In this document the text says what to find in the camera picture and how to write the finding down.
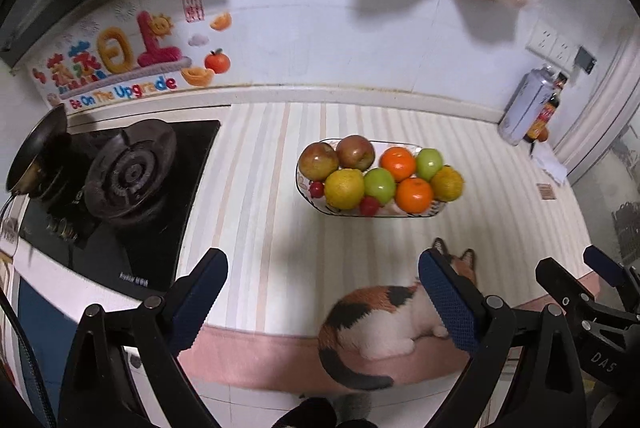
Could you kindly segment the small red cherry tomato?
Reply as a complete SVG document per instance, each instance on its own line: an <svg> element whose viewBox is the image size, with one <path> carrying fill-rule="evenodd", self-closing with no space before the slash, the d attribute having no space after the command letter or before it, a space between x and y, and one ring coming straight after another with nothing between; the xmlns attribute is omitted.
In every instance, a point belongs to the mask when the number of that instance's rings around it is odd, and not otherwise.
<svg viewBox="0 0 640 428"><path fill-rule="evenodd" d="M372 196L364 196L359 203L359 212L364 217L375 217L380 208L380 202Z"/></svg>

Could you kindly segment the black plug adapter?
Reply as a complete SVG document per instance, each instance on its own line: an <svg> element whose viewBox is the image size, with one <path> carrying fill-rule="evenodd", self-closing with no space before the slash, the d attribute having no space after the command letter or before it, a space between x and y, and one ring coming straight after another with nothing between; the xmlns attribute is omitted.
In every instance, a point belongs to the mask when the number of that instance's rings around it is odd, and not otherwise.
<svg viewBox="0 0 640 428"><path fill-rule="evenodd" d="M577 54L574 59L574 66L582 70L583 72L590 74L594 66L597 64L597 58L595 58L585 47L578 47Z"/></svg>

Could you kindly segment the white wall socket panel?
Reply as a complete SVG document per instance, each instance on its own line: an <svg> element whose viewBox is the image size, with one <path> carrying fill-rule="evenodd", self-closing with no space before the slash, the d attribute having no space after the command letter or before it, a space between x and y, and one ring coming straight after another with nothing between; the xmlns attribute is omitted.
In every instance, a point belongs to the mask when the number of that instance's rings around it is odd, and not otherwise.
<svg viewBox="0 0 640 428"><path fill-rule="evenodd" d="M526 50L555 66L572 69L578 53L578 45L554 29L551 24L538 20L527 41Z"/></svg>

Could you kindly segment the orange fruit behind bottle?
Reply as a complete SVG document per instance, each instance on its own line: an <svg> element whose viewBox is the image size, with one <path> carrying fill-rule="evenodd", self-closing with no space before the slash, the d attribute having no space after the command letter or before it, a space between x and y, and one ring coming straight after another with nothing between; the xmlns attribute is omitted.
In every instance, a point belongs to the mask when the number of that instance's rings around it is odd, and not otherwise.
<svg viewBox="0 0 640 428"><path fill-rule="evenodd" d="M548 136L549 136L548 130L546 128L543 128L537 137L537 141L545 142L546 140L548 140Z"/></svg>

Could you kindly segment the striped cat print mat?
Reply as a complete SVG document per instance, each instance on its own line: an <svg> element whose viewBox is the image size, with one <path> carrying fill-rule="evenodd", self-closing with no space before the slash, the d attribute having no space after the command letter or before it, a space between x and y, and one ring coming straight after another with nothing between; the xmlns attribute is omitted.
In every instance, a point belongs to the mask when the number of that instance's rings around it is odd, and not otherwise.
<svg viewBox="0 0 640 428"><path fill-rule="evenodd" d="M299 194L296 165L310 143L360 134L438 149L465 180L460 199L433 218L334 217ZM542 200L537 183L556 200ZM192 348L189 376L239 388L334 388L316 337L332 305L357 288L410 284L435 238L476 252L482 292L537 309L546 293L537 263L555 258L590 291L597 275L582 261L590 238L568 185L555 184L524 146L495 125L383 107L268 102L224 113L194 200L180 255L188 273L212 247L229 276Z"/></svg>

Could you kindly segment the brownish red apple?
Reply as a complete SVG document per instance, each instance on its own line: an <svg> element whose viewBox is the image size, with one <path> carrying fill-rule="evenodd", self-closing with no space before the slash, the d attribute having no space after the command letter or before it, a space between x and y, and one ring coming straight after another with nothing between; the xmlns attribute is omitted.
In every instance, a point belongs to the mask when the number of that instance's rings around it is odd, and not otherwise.
<svg viewBox="0 0 640 428"><path fill-rule="evenodd" d="M313 182L324 181L339 166L336 151L324 142L309 144L300 154L297 162L299 172Z"/></svg>

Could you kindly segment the dark red apple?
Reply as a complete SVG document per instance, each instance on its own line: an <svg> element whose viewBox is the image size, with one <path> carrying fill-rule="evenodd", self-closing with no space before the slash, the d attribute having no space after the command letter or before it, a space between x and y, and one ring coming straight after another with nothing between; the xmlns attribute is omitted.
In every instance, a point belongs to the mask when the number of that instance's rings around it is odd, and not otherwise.
<svg viewBox="0 0 640 428"><path fill-rule="evenodd" d="M344 169L357 169L366 172L375 160L372 143L361 135L349 135L341 139L336 147L338 162Z"/></svg>

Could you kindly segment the green apple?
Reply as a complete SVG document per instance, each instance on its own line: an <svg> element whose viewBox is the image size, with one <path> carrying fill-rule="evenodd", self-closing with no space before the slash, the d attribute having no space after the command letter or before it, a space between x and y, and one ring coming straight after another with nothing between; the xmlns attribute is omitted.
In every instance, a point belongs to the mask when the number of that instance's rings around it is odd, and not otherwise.
<svg viewBox="0 0 640 428"><path fill-rule="evenodd" d="M444 166L442 154L435 148L422 148L416 155L416 175L429 181Z"/></svg>
<svg viewBox="0 0 640 428"><path fill-rule="evenodd" d="M363 175L364 195L375 198L381 206L394 199L396 181L390 171L374 168Z"/></svg>

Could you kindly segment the floral ceramic serving plate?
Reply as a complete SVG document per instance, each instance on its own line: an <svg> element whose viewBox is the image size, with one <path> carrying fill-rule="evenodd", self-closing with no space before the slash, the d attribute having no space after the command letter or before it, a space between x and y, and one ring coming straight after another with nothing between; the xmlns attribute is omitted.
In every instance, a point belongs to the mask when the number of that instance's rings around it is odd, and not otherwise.
<svg viewBox="0 0 640 428"><path fill-rule="evenodd" d="M309 144L296 185L324 214L431 218L462 195L464 180L433 148L351 135Z"/></svg>

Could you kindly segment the dark sauce bottle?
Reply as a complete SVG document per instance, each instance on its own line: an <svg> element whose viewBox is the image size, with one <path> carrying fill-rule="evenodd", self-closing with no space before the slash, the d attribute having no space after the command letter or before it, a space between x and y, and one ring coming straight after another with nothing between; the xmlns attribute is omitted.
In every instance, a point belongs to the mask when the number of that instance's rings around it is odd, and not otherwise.
<svg viewBox="0 0 640 428"><path fill-rule="evenodd" d="M554 91L542 106L539 115L534 120L533 124L527 130L524 140L528 143L538 142L537 137L543 128L547 129L547 125L554 115L555 111L559 108L561 102L561 93L568 80L568 76L564 72L560 72L558 77L554 81Z"/></svg>

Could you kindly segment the black frying pan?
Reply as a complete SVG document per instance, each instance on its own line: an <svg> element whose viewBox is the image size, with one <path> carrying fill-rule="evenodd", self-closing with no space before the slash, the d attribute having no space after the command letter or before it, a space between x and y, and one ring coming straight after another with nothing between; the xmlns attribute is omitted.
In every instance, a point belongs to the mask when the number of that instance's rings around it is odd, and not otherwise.
<svg viewBox="0 0 640 428"><path fill-rule="evenodd" d="M60 104L40 119L18 148L6 176L6 190L11 195L28 195L38 187L52 168L50 150L66 131L66 109Z"/></svg>

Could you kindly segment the folded white cloth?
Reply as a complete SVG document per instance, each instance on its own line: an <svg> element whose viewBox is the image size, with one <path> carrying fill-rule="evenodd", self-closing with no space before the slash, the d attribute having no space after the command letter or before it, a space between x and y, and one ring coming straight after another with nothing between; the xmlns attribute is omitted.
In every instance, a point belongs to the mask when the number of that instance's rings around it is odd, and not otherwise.
<svg viewBox="0 0 640 428"><path fill-rule="evenodd" d="M568 170L563 163L556 158L555 153L547 142L535 142L530 150L530 158L535 165L546 172L556 184L562 186L567 180Z"/></svg>

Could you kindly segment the black gas stove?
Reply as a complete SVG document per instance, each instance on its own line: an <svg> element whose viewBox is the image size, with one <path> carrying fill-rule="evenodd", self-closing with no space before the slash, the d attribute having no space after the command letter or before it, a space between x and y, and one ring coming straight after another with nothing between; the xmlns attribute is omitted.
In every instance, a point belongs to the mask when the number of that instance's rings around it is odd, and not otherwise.
<svg viewBox="0 0 640 428"><path fill-rule="evenodd" d="M134 299L163 295L217 120L145 119L58 141L58 171L30 201L18 235L93 283Z"/></svg>

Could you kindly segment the small brown coaster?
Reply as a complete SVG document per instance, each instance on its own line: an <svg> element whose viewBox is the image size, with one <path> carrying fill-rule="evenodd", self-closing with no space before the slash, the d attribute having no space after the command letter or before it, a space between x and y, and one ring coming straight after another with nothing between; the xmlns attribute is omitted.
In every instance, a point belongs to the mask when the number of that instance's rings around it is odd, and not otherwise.
<svg viewBox="0 0 640 428"><path fill-rule="evenodd" d="M556 200L555 192L551 184L537 183L536 188L542 200Z"/></svg>

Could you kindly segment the yellow citrus fruit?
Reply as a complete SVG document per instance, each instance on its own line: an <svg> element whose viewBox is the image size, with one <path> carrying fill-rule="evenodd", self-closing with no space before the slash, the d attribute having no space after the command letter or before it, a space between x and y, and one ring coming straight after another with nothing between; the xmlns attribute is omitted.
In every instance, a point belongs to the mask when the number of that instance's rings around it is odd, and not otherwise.
<svg viewBox="0 0 640 428"><path fill-rule="evenodd" d="M364 178L360 170L336 170L324 181L324 199L331 208L343 211L355 209L363 196Z"/></svg>
<svg viewBox="0 0 640 428"><path fill-rule="evenodd" d="M465 180L462 175L450 166L443 166L430 180L434 198L450 203L462 196Z"/></svg>

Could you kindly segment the orange mandarin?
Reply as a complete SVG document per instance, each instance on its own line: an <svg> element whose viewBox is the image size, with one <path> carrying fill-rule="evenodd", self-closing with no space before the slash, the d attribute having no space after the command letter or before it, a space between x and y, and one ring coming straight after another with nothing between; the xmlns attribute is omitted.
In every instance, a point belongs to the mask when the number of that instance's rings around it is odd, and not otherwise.
<svg viewBox="0 0 640 428"><path fill-rule="evenodd" d="M430 183L420 177L408 177L397 185L395 203L405 213L421 214L430 209L433 200Z"/></svg>
<svg viewBox="0 0 640 428"><path fill-rule="evenodd" d="M416 173L416 158L405 147L394 146L387 148L380 157L378 165L390 172L397 183L412 177Z"/></svg>

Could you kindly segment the colourful wall sticker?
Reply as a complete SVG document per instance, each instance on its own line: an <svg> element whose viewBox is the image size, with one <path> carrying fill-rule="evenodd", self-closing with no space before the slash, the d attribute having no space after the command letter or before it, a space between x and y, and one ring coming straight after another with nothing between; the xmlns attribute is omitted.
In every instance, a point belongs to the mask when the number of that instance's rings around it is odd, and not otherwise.
<svg viewBox="0 0 640 428"><path fill-rule="evenodd" d="M26 60L49 106L71 114L209 88L229 71L232 15L209 0L115 0Z"/></svg>

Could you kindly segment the silver spray can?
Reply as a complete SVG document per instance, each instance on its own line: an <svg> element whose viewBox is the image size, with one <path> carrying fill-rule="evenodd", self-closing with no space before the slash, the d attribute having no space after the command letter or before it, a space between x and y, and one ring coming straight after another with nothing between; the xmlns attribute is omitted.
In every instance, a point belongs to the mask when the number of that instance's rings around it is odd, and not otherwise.
<svg viewBox="0 0 640 428"><path fill-rule="evenodd" d="M556 71L550 66L532 69L512 96L506 113L498 124L498 133L506 143L514 146L523 140L540 110L554 90Z"/></svg>

